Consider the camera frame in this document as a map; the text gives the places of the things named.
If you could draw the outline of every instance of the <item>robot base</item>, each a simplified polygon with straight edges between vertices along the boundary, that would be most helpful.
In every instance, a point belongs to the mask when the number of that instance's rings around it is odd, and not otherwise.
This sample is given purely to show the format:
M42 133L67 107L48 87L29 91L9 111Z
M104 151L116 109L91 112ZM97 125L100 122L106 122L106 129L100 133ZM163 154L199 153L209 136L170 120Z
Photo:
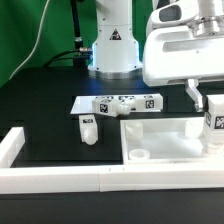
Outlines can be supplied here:
M89 70L89 75L91 77L96 77L100 79L131 79L142 75L142 69L138 68L129 72L100 72Z

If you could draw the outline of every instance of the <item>white plastic block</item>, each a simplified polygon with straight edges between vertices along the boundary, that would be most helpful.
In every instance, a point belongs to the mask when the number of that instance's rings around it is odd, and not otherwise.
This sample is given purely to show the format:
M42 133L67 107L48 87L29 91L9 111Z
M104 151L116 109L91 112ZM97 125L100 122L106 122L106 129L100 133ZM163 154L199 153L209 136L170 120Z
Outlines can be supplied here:
M203 129L207 141L207 152L215 154L216 151L217 154L222 154L220 149L224 146L224 95L207 97L209 110L205 113Z
M119 114L128 115L131 108L128 105L123 105L121 100L96 98L92 101L92 109L96 114L117 117Z
M25 143L23 128L12 128L0 144L0 168L9 168Z
M0 169L0 194L99 191L98 167Z
M163 109L163 97L160 94L142 95L138 98L127 99L124 103L137 112L150 112Z
M100 171L100 191L136 190L135 175L125 172L124 166L108 167Z
M152 96L155 102L155 108L147 109L143 111L137 111L135 108L135 100L146 98L148 96ZM71 114L91 114L93 112L93 101L96 98L103 98L103 99L114 99L114 100L121 100L122 104L129 105L131 112L159 112L163 109L163 98L160 94L151 94L151 95L107 95L107 96L77 96L74 102L74 105L71 110Z
M79 127L82 142L94 145L98 141L98 129L94 115L79 116Z
M125 166L135 174L136 190L206 188L224 186L223 162Z

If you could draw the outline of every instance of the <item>white tray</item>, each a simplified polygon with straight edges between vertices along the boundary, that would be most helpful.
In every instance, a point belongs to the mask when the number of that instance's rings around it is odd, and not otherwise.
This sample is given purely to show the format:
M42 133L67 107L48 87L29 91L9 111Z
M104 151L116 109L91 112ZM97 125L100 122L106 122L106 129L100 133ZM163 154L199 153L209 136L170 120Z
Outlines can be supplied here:
M189 138L185 135L187 121L198 122L203 127L204 118L121 121L124 164L191 163L214 160L214 157L208 156L204 151L206 141L203 135L200 138ZM143 125L142 139L128 139L126 126L139 122ZM129 153L135 149L148 151L150 158L131 159ZM223 157L215 157L215 159L223 160Z

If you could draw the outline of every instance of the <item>black cable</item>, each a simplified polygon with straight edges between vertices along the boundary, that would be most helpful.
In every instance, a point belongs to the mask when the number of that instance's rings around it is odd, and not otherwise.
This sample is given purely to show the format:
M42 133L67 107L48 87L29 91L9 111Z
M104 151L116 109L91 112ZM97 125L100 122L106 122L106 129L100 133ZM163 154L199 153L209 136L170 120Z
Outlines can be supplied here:
M55 59L51 59L49 60L47 63L45 63L43 65L43 67L47 68L49 67L49 65L52 63L52 62L55 62L55 61L65 61L65 60L89 60L91 59L91 56L88 55L88 56L78 56L78 57L69 57L69 58L55 58Z
M80 26L79 26L79 16L78 16L78 9L77 9L77 0L70 0L70 4L72 7L72 17L73 17L73 24L74 24L74 33L75 33L75 48L79 49L83 47L83 41L81 38Z
M69 50L69 51L64 51L64 52L61 52L59 54L56 54L54 57L51 58L52 59L56 59L56 58L60 58L62 56L65 56L67 54L72 54L72 53L78 53L79 50L78 49L75 49L75 50Z

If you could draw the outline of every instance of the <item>green backdrop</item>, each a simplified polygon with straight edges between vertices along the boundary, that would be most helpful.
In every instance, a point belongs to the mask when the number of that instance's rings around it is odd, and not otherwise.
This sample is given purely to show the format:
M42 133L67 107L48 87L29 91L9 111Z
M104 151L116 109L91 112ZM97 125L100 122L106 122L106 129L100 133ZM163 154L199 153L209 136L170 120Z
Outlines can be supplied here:
M7 82L11 73L31 52L45 3L46 0L1 0L0 86ZM97 37L95 0L78 3L78 10L84 45L91 46ZM133 0L133 30L140 44L140 57L142 57L145 28L151 11L151 0ZM42 66L55 54L73 49L73 43L70 1L51 0L40 44L35 55L24 68Z

